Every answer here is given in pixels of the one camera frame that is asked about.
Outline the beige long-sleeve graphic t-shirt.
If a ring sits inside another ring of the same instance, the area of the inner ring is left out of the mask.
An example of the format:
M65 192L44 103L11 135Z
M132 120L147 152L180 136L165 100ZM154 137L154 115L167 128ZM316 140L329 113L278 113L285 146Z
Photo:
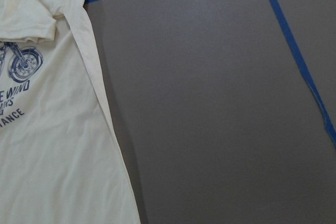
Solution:
M1 0L1 223L139 223L85 0Z

